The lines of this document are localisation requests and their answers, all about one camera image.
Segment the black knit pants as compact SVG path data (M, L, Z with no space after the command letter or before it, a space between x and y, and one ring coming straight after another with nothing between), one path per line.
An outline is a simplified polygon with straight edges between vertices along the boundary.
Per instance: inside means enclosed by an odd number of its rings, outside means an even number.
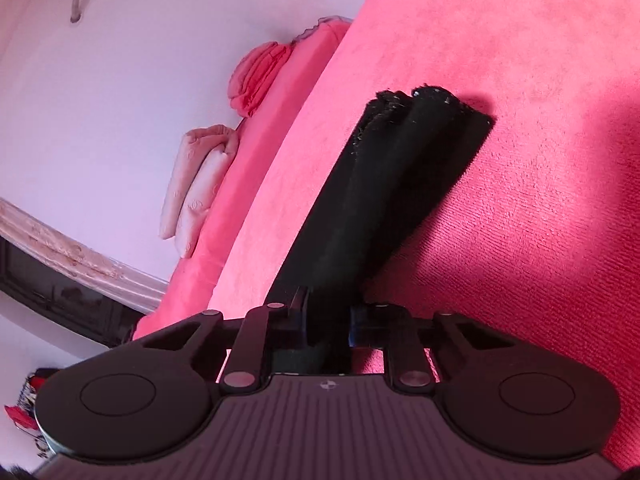
M486 96L435 86L384 90L364 109L271 285L310 293L307 339L274 352L276 373L347 374L364 285L439 207L495 125Z

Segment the pink covered far bed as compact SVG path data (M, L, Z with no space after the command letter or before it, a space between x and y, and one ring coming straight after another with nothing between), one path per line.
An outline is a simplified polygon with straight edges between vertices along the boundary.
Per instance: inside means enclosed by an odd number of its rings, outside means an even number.
M294 119L349 28L324 18L291 42L293 51L265 99L239 125L240 144L190 258L180 260L157 309L134 331L142 338L207 308L235 239Z

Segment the lower pale pink pillow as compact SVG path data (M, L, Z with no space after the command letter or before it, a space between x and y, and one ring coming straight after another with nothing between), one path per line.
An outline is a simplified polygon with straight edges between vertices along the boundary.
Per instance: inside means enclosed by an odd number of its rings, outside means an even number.
M234 156L235 151L227 152L221 145L216 146L196 172L178 215L175 245L181 259L192 256L204 221Z

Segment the pale pink pillow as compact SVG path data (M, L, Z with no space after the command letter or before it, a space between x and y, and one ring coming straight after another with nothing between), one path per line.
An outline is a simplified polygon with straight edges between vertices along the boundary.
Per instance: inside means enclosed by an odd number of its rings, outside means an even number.
M227 152L221 145L216 146L196 172L178 215L175 245L181 259L192 256L204 221L234 156L235 151Z
M225 125L196 128L183 135L160 213L158 235L162 240L175 238L186 192L208 153L221 145L227 152L235 151L236 155L239 144L239 133Z

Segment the pink blanket near bed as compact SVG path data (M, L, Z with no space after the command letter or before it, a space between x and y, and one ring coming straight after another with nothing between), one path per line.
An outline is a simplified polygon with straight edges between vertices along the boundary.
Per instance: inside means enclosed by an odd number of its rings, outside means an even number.
M258 306L366 103L429 84L495 117L434 217L370 283L583 362L639 461L639 0L366 0L262 181L209 304Z

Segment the upper pale pink pillow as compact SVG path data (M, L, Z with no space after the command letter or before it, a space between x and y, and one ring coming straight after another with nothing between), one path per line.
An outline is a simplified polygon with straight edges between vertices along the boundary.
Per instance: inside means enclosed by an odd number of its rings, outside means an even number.
M162 240L175 238L186 192L208 153L221 145L227 152L235 151L236 155L239 144L239 133L225 125L196 128L183 135L160 213L158 235Z

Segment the dark window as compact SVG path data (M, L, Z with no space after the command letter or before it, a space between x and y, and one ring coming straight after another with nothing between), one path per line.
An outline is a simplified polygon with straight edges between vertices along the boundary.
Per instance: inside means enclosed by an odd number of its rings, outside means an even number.
M1 241L1 290L30 310L107 348L132 339L142 314Z

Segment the pale pink curtain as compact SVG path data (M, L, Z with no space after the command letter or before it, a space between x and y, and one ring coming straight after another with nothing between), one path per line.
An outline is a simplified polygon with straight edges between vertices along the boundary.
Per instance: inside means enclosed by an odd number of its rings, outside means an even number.
M143 314L154 312L167 290L165 281L96 252L4 198L1 236L66 278Z

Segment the folded pink blanket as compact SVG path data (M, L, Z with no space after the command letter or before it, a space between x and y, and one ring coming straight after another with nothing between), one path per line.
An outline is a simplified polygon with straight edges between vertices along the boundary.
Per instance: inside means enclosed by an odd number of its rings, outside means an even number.
M232 110L243 118L252 116L292 51L292 44L277 41L265 42L250 50L229 79L227 96Z

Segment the hanging clothes rack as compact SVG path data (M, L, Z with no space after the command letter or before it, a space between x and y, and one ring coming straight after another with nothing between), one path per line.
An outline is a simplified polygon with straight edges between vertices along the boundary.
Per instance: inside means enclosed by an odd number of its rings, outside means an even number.
M4 407L4 412L13 426L32 439L37 450L37 456L44 460L51 457L53 452L39 429L36 421L35 405L40 389L57 372L58 368L37 368L24 380L17 401L13 405Z

